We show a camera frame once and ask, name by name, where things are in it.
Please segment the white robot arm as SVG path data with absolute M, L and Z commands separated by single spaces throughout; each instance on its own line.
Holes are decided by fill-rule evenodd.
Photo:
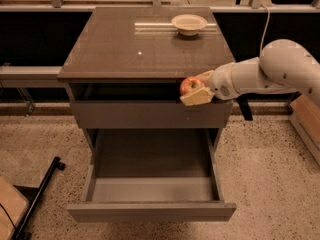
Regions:
M 231 62 L 184 79 L 180 100 L 186 106 L 207 104 L 214 97 L 231 100 L 243 94 L 285 94 L 299 91 L 320 106 L 320 64 L 300 44 L 279 39 L 259 57 Z

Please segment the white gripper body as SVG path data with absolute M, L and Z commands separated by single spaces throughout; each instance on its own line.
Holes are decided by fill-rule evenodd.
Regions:
M 208 87 L 220 100 L 231 100 L 240 96 L 232 81 L 232 68 L 234 63 L 219 66 L 208 78 Z

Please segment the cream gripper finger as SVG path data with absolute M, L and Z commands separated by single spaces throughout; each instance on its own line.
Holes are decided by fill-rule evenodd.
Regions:
M 198 75 L 198 78 L 201 79 L 204 83 L 208 81 L 208 79 L 214 74 L 213 70 L 206 71 Z
M 181 102 L 185 106 L 194 106 L 210 103 L 214 97 L 214 93 L 209 87 L 196 88 L 192 92 L 182 95 L 180 97 Z

